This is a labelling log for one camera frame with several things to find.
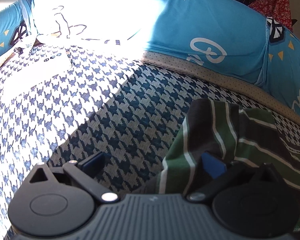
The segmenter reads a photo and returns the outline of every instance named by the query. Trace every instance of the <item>yellow triangle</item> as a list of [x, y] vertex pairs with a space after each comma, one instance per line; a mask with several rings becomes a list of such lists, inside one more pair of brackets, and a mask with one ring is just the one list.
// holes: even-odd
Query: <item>yellow triangle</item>
[[294, 50], [294, 47], [293, 47], [293, 44], [292, 44], [292, 42], [291, 42], [291, 41], [289, 42], [289, 45], [288, 45], [288, 47], [289, 47], [290, 49], [293, 49], [293, 50]]
[[280, 52], [278, 53], [278, 56], [279, 56], [279, 58], [280, 58], [281, 60], [283, 60], [283, 51], [280, 51]]

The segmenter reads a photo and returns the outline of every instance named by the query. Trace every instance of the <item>red floral fabric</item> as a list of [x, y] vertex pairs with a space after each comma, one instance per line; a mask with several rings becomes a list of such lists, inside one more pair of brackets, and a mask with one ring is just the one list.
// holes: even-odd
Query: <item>red floral fabric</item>
[[289, 0], [256, 0], [249, 7], [266, 17], [273, 17], [293, 32]]

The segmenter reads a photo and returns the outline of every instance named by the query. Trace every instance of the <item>black and white patterned mat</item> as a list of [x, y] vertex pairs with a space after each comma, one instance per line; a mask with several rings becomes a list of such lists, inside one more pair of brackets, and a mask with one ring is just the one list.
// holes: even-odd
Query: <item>black and white patterned mat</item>
[[[1, 102], [4, 82], [47, 53], [66, 51], [67, 72]], [[104, 152], [97, 180], [123, 194], [161, 170], [161, 161], [194, 99], [265, 108], [238, 93], [137, 60], [100, 55], [77, 46], [33, 48], [0, 70], [0, 239], [12, 236], [7, 208], [33, 165], [60, 166]], [[300, 145], [300, 127], [274, 113], [282, 137]]]

